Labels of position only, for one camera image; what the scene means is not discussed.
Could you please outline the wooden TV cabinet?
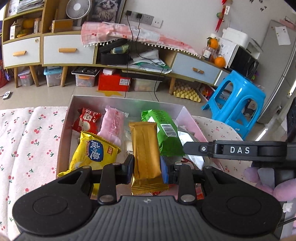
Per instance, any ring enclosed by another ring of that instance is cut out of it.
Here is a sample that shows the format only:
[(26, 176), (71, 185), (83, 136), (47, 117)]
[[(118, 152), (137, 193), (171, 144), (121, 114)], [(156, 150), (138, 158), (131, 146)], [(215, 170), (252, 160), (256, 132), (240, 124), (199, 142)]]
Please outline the wooden TV cabinet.
[[(158, 76), (215, 86), (228, 75), (226, 69), (206, 61), (189, 45), (142, 27), (86, 22), (81, 30), (52, 33), (49, 29), (53, 18), (61, 9), (58, 1), (45, 1), (41, 8), (13, 16), (8, 13), (9, 6), (4, 9), (1, 40), (6, 69), (60, 66), (63, 76), (66, 76), (71, 66), (97, 66), (142, 73), (144, 69), (133, 64), (132, 59), (141, 57), (148, 60), (144, 52), (156, 49), (165, 63), (156, 71)], [(10, 39), (10, 26), (26, 17), (41, 19), (39, 31)]]

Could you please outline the white desk fan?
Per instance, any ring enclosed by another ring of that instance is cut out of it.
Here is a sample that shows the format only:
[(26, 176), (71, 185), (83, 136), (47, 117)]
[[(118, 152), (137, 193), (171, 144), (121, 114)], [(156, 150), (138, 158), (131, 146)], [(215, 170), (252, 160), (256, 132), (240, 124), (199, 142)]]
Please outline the white desk fan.
[(90, 0), (70, 0), (66, 6), (66, 15), (73, 20), (72, 30), (81, 30), (92, 7)]

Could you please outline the white cookie roll packet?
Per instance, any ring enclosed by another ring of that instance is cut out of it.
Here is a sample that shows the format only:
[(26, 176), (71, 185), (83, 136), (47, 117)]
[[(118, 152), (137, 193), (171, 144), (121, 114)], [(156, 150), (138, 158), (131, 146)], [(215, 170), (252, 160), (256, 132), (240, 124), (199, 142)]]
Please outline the white cookie roll packet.
[(197, 144), (197, 139), (194, 137), (194, 133), (187, 130), (185, 126), (179, 126), (178, 137), (187, 158), (193, 162), (196, 169), (201, 170), (205, 164), (205, 160), (203, 156), (199, 156), (199, 145)]

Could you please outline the blue plastic stool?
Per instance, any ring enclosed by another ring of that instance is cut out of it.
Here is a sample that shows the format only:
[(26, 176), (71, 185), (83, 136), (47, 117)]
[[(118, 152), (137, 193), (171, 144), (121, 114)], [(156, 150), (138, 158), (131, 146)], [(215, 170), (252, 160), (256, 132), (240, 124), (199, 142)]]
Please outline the blue plastic stool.
[[(220, 96), (229, 83), (233, 84), (232, 92), (226, 100), (221, 99)], [(259, 119), (265, 97), (266, 94), (249, 79), (236, 71), (232, 71), (218, 86), (202, 109), (210, 109), (211, 119), (231, 126), (244, 140)], [(243, 109), (248, 106), (250, 100), (255, 102), (256, 107), (251, 118), (246, 119), (243, 115)]]

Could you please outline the yellow egg tray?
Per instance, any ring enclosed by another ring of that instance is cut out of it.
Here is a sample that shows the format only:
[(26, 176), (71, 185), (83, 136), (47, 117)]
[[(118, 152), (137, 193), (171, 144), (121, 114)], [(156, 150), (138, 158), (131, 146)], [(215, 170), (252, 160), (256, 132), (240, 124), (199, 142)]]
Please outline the yellow egg tray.
[(198, 103), (201, 102), (201, 98), (196, 89), (191, 87), (189, 84), (185, 84), (180, 81), (175, 82), (175, 85), (173, 87), (173, 95), (176, 98), (188, 99)]

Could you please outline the clear bin blue lid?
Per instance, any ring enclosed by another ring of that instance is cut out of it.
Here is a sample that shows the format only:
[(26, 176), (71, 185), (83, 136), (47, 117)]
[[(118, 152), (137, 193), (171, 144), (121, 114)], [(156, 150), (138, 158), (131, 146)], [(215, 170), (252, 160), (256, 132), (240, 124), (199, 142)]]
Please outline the clear bin blue lid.
[(48, 87), (53, 87), (61, 84), (62, 67), (48, 66), (44, 68), (44, 75)]

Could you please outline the pink cardboard box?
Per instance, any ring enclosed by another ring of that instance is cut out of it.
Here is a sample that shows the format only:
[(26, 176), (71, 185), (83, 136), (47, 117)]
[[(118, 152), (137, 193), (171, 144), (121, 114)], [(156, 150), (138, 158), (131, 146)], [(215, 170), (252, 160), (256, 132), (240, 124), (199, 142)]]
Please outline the pink cardboard box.
[[(144, 110), (165, 110), (179, 125), (185, 126), (190, 132), (193, 132), (198, 140), (206, 140), (191, 114), (184, 106), (127, 98), (74, 95), (70, 101), (62, 129), (57, 163), (58, 172), (68, 168), (72, 140), (71, 126), (76, 110), (87, 107), (94, 111), (102, 111), (107, 105), (128, 113), (129, 116), (125, 119), (126, 121), (140, 120), (141, 112)], [(90, 197), (93, 189), (92, 178), (94, 175), (92, 173), (91, 167), (85, 166), (57, 179), (51, 184), (54, 190), (53, 196), (62, 200), (68, 207), (73, 207), (74, 205), (89, 206), (93, 203)], [(192, 170), (192, 175), (194, 180), (195, 175), (202, 176), (203, 172)]]

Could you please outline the red storage box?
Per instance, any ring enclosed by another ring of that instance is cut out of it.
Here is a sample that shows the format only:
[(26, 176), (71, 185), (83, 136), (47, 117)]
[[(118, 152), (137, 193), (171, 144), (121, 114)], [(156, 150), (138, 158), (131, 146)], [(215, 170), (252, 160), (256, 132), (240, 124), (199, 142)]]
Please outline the red storage box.
[(99, 74), (98, 90), (127, 92), (130, 88), (130, 78), (122, 77), (118, 72), (112, 75)]

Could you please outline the pink snack packet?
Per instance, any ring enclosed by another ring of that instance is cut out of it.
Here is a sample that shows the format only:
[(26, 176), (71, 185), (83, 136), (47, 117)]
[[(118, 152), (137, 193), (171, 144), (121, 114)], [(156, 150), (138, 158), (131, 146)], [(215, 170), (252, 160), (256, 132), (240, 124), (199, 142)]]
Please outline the pink snack packet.
[(122, 111), (106, 106), (105, 114), (98, 136), (106, 139), (112, 144), (121, 147), (121, 136), (123, 134), (125, 115)]

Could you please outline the gold bar packet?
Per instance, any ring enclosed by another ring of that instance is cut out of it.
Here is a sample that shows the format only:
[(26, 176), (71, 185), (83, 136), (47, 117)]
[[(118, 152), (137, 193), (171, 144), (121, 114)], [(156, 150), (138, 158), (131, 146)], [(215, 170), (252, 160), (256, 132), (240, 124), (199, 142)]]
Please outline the gold bar packet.
[(153, 122), (130, 122), (134, 170), (132, 194), (141, 195), (166, 191), (169, 185), (163, 182), (157, 124)]

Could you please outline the green snack packet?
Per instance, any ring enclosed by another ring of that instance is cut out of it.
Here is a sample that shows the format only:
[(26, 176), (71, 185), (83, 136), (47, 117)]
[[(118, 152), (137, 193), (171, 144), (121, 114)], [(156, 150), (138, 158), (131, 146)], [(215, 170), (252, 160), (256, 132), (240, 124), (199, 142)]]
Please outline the green snack packet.
[(157, 124), (157, 138), (161, 156), (184, 156), (178, 129), (170, 115), (164, 110), (150, 109), (142, 111), (142, 121)]

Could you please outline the black storage case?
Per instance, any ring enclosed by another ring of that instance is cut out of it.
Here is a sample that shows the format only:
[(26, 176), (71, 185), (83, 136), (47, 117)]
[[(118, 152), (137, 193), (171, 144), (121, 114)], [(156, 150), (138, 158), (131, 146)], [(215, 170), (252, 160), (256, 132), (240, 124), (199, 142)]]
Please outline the black storage case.
[(125, 65), (129, 60), (130, 46), (126, 39), (118, 39), (98, 48), (98, 64)]

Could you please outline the yellow cookie packet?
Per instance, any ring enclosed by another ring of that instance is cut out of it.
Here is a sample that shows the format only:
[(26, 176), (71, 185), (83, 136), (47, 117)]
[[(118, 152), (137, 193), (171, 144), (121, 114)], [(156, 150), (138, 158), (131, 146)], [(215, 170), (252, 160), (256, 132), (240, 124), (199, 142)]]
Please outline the yellow cookie packet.
[(69, 167), (58, 172), (62, 177), (78, 168), (90, 166), (93, 171), (93, 189), (90, 197), (98, 195), (104, 166), (116, 162), (121, 148), (107, 139), (89, 132), (81, 132), (80, 142), (72, 156)]

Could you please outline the red candy packet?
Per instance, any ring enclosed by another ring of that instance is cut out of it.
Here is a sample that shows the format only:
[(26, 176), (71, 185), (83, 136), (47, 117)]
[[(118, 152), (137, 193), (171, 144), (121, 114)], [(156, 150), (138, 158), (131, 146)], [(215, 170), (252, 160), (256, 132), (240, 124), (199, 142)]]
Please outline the red candy packet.
[(102, 114), (92, 111), (89, 108), (79, 109), (80, 116), (74, 121), (72, 129), (76, 132), (98, 133), (97, 123), (101, 119)]

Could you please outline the pink cherry cloth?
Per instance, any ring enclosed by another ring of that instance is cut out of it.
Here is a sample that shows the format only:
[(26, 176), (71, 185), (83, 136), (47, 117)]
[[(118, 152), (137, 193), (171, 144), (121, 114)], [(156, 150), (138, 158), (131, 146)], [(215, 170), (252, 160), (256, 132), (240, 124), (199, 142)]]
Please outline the pink cherry cloth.
[(126, 39), (156, 47), (168, 48), (201, 58), (190, 45), (152, 30), (106, 22), (85, 22), (82, 25), (81, 41), (85, 47), (117, 39)]

